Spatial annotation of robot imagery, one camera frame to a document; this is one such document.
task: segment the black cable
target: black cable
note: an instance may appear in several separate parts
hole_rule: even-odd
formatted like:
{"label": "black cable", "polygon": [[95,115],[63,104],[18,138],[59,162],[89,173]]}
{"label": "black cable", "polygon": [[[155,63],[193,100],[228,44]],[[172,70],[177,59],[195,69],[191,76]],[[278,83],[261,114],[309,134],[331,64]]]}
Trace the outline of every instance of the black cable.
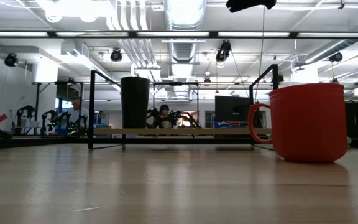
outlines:
{"label": "black cable", "polygon": [[247,89],[246,89],[246,86],[244,85],[244,81],[242,80],[242,75],[241,75],[241,73],[240,73],[239,67],[237,66],[236,58],[234,58],[234,53],[233,53],[232,50],[231,50],[231,55],[233,56],[233,60],[234,60],[234,64],[236,65],[237,73],[238,73],[239,76],[240,76],[240,80],[241,80],[241,83],[242,83],[242,87],[244,87],[244,90],[246,91],[247,97],[249,97],[248,92],[247,92]]}
{"label": "black cable", "polygon": [[[264,18],[263,18],[263,27],[262,27],[262,46],[260,48],[258,77],[260,76],[260,71],[262,70],[262,56],[264,53],[264,37],[265,37],[265,8],[264,8]],[[255,98],[254,98],[255,100],[257,100],[256,96],[258,95],[258,87],[259,87],[259,82],[256,84],[256,92],[255,92]]]}

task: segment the light fixture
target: light fixture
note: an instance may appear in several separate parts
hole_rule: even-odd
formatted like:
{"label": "light fixture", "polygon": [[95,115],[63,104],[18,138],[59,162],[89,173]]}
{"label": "light fixture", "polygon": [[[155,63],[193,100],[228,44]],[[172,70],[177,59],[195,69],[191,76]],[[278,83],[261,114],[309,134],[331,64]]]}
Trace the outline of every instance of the light fixture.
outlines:
{"label": "light fixture", "polygon": [[206,40],[176,40],[176,39],[171,39],[171,40],[161,40],[161,43],[164,43],[164,44],[196,44],[196,43],[205,44]]}
{"label": "light fixture", "polygon": [[358,32],[300,32],[298,37],[358,37]]}
{"label": "light fixture", "polygon": [[58,37],[127,37],[128,32],[56,32]]}
{"label": "light fixture", "polygon": [[46,32],[0,32],[0,37],[48,37]]}
{"label": "light fixture", "polygon": [[216,63],[217,63],[217,65],[216,65],[217,68],[223,68],[224,62],[230,56],[230,51],[231,51],[230,40],[223,40],[223,43],[220,46],[220,48],[218,49],[218,52],[217,52],[216,58],[215,58]]}
{"label": "light fixture", "polygon": [[18,62],[19,61],[16,57],[16,53],[9,53],[4,61],[5,65],[8,67],[16,67]]}
{"label": "light fixture", "polygon": [[110,55],[110,59],[113,62],[120,62],[122,60],[122,54],[121,54],[121,49],[120,48],[114,48],[112,50],[112,53]]}
{"label": "light fixture", "polygon": [[188,32],[188,31],[168,31],[168,32],[138,32],[138,37],[208,37],[209,32]]}
{"label": "light fixture", "polygon": [[288,37],[289,32],[218,32],[218,37]]}

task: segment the ceiling light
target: ceiling light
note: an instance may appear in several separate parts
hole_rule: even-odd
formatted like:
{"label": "ceiling light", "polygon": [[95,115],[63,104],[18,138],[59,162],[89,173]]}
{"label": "ceiling light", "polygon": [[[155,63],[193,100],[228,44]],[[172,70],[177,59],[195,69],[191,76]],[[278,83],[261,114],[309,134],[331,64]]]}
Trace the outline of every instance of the ceiling light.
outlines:
{"label": "ceiling light", "polygon": [[358,37],[358,32],[300,32],[298,37]]}
{"label": "ceiling light", "polygon": [[288,37],[289,32],[218,32],[218,37]]}
{"label": "ceiling light", "polygon": [[56,32],[58,37],[127,37],[127,32]]}
{"label": "ceiling light", "polygon": [[196,43],[206,43],[206,40],[161,40],[161,43],[170,44],[170,43],[179,43],[179,44],[196,44]]}
{"label": "ceiling light", "polygon": [[183,31],[168,31],[168,32],[138,32],[138,37],[208,37],[209,32],[183,32]]}
{"label": "ceiling light", "polygon": [[0,37],[48,37],[46,32],[0,32]]}

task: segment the wooden plank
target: wooden plank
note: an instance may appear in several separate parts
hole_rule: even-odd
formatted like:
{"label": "wooden plank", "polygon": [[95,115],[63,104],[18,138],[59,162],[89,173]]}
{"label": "wooden plank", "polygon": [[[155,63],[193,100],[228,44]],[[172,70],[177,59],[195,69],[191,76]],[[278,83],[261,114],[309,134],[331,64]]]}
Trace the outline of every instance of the wooden plank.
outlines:
{"label": "wooden plank", "polygon": [[[257,128],[257,134],[271,134],[270,128]],[[94,134],[164,134],[164,135],[243,135],[249,134],[247,128],[200,128],[200,129],[94,129]]]}

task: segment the computer monitor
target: computer monitor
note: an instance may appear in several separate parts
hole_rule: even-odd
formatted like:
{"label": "computer monitor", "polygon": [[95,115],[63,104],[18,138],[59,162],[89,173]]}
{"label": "computer monitor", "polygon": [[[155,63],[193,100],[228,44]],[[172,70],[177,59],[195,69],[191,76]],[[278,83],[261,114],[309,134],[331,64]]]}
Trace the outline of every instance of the computer monitor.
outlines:
{"label": "computer monitor", "polygon": [[215,96],[215,121],[247,122],[249,98],[238,96]]}

